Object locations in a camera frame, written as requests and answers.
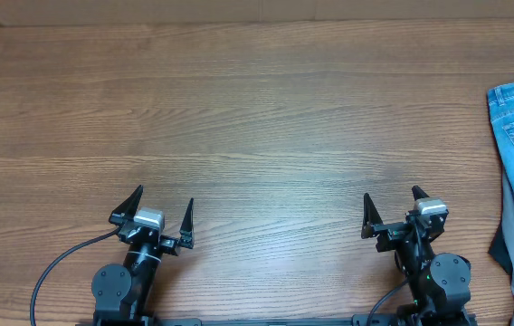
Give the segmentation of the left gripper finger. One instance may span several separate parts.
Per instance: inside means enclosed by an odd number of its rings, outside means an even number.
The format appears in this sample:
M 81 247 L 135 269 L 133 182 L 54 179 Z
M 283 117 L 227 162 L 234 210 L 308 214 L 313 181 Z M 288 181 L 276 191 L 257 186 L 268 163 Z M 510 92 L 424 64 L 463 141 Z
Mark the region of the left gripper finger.
M 184 219 L 179 229 L 179 234 L 179 245 L 187 249 L 193 249 L 195 244 L 193 198 L 189 200 Z
M 110 214 L 111 219 L 133 219 L 138 210 L 144 187 L 139 185 L 134 192 L 117 206 Z

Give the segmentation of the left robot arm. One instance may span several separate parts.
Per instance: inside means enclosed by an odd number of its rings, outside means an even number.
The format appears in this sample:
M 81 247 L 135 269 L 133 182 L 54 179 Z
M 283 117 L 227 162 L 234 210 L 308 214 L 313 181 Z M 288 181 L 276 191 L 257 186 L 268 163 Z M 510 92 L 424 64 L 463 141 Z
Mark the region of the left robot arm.
M 139 205 L 143 191 L 138 186 L 109 216 L 128 251 L 121 264 L 107 264 L 92 278 L 94 325 L 151 325 L 154 318 L 146 307 L 162 257 L 194 247 L 194 201 L 188 202 L 179 236 L 173 237 L 164 234 L 162 211 Z

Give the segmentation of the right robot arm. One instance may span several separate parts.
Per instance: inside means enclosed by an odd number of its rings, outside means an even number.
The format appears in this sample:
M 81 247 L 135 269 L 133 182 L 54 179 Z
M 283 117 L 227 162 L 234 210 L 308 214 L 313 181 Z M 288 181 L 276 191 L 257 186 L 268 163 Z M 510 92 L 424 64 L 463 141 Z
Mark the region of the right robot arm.
M 418 186 L 412 187 L 412 192 L 414 208 L 405 213 L 403 222 L 392 224 L 383 222 L 368 193 L 363 196 L 361 237 L 375 238 L 379 253 L 393 251 L 396 268 L 405 279 L 357 320 L 366 325 L 475 325 L 476 316 L 465 309 L 471 299 L 470 261 L 457 254 L 437 254 L 432 248 L 432 242 L 444 232 L 447 205 Z M 394 314 L 377 312 L 406 286 L 413 297 L 411 303 L 398 307 Z

